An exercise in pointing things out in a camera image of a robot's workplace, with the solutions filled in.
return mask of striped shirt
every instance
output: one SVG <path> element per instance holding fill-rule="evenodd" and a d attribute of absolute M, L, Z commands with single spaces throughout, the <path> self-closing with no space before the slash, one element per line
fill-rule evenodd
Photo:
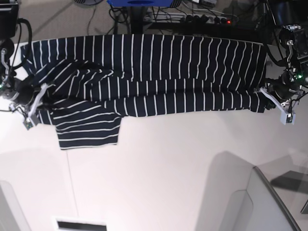
<path fill-rule="evenodd" d="M 108 35 L 30 44 L 24 68 L 34 85 L 53 83 L 38 111 L 62 149 L 116 144 L 125 116 L 249 109 L 265 76 L 257 44 L 204 37 Z M 25 56 L 26 46 L 21 48 Z"/>

